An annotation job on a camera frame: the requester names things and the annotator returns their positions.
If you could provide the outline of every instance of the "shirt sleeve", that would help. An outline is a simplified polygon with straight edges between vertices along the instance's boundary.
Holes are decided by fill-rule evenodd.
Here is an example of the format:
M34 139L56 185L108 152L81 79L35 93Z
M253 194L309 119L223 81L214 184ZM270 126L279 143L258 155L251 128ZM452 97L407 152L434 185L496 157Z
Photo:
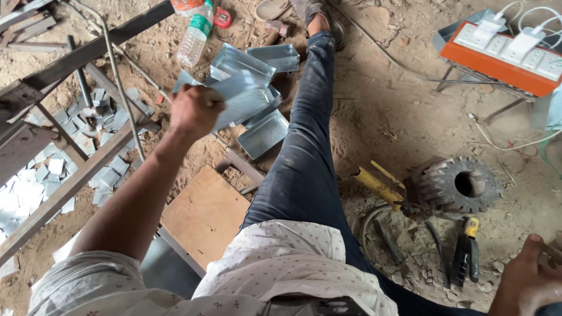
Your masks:
M146 287L139 261L115 252L82 252L55 264L31 288L29 316L63 314L111 294Z

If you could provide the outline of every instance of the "white patterned shirt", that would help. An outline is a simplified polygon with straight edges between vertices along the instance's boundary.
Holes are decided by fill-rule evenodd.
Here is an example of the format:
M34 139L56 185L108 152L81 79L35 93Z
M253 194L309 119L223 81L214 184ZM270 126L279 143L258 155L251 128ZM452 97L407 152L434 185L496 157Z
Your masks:
M90 251L54 265L32 290L29 315L262 315L273 297L302 293L347 296L371 316L396 316L396 303L373 274L345 264L338 229L270 220L243 229L207 274L191 300L146 289L139 262L123 254Z

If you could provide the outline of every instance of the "hand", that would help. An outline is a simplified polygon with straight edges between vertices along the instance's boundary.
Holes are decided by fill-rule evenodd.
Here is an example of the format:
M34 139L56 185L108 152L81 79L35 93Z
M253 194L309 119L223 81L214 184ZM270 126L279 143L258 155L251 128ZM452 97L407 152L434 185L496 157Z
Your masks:
M562 302L562 266L539 265L543 240L529 235L519 255L510 261L488 315L532 316L541 306Z
M222 98L211 88L182 84L170 94L170 130L200 139L211 132L216 118L226 108Z

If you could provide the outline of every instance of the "soil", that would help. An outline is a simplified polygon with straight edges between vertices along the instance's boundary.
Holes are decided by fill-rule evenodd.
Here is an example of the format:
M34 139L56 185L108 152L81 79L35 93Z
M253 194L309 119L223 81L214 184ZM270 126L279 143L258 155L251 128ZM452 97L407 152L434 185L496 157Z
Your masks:
M373 1L344 0L340 7L400 63L418 73L440 78L447 64L431 44L434 32L486 8L497 12L509 2L382 0L381 6L377 7L371 5ZM84 0L84 3L101 12L108 23L115 26L158 4L158 0ZM227 30L214 28L200 62L188 69L196 78L203 80L208 75L210 61L224 41L240 49L257 47L265 41L268 34L264 31L264 24L252 16L256 5L257 1L221 1L220 6L229 10L234 22ZM562 3L548 0L528 2L526 9L536 6L551 6L562 11ZM85 28L84 21L75 13L55 4L51 6L51 12L59 23L51 31L30 41L65 43L67 35L73 35L79 44L91 40L91 30ZM438 254L429 230L424 223L417 223L402 213L384 213L377 219L400 249L405 262L394 262L372 224L368 226L366 250L377 268L395 282L402 282L406 288L427 299L449 306L487 311L501 274L492 263L495 261L496 265L501 265L497 260L507 263L514 258L527 234L540 233L549 241L560 229L561 178L538 154L538 147L529 146L520 152L506 151L499 156L514 178L514 183L503 170L496 150L483 143L485 139L467 117L470 112L483 118L515 100L514 96L498 89L487 91L479 86L461 84L449 84L442 93L434 96L431 91L436 84L421 81L391 65L365 34L350 25L337 11L332 10L332 13L346 27L346 47L336 53L330 140L342 203L350 227L360 240L363 218L374 205L380 204L362 184L349 177L357 171L358 165L375 174L369 164L370 160L375 160L396 178L404 179L411 168L433 156L449 158L464 155L483 159L494 170L504 191L495 206L477 216L480 221L477 241L481 266L477 284L467 279L463 288L448 290L442 287ZM513 14L513 11L508 11L508 17ZM536 12L530 15L526 23L536 25L548 17L547 12ZM301 60L306 60L306 36L295 11L286 11L280 19L291 24L293 32L287 39L280 39L277 43L292 43L301 53ZM142 68L168 90L174 86L181 69L174 54L187 23L184 18L170 16L122 45ZM551 28L557 30L560 25L558 23ZM0 85L7 85L40 70L60 56L56 53L4 50L0 53ZM112 77L106 59L100 58L96 64ZM138 88L143 100L156 109L152 118L162 123L163 129L158 134L143 134L143 149L149 153L167 129L167 104L156 103L156 98L160 96L157 90L125 60L120 60L119 71L125 88ZM273 81L273 86L284 98L280 111L287 119L301 71L276 75ZM454 71L450 79L461 77L461 73ZM96 86L88 75L87 80L90 86ZM76 101L78 93L78 80L72 75L43 104L51 111L68 107ZM545 132L530 127L531 112L530 105L519 105L499 116L487 130L500 146L507 146L508 142L519 145L540 139ZM227 128L219 132L219 137L232 149L243 153L235 140L242 132L241 127ZM561 145L560 138L555 138L546 147L546 156L557 170L562 170ZM254 161L254 166L267 172L278 152L279 148L271 150L265 157ZM196 142L184 160L169 201L201 168L207 164L215 165L223 155L224 149L210 137ZM132 162L137 156L136 151L132 150L126 160ZM251 183L235 170L227 170L225 176L236 188ZM13 309L16 316L26 314L30 286L52 266L52 253L80 230L97 210L92 205L92 196L93 191L84 187L77 194L75 211L56 216L16 254L20 270L0 281L2 309ZM458 227L452 221L435 217L431 222L441 236L445 256L450 258Z

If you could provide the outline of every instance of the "person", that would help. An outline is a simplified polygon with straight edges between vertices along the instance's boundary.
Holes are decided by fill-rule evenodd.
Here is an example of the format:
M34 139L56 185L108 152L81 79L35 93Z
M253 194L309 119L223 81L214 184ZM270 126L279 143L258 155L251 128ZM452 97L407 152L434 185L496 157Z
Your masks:
M207 105L208 88L183 85L171 95L169 130L89 220L71 256L34 286L29 315L273 315L279 310L271 302L294 294L347 297L371 316L483 314L426 300L390 281L363 257L342 210L330 152L334 54L343 42L341 26L321 0L291 2L310 39L289 132L240 232L223 258L208 265L192 299L146 289L139 273L185 154L211 131L224 108L222 103ZM489 315L532 315L562 301L562 269L537 264L542 242L530 235L507 264Z

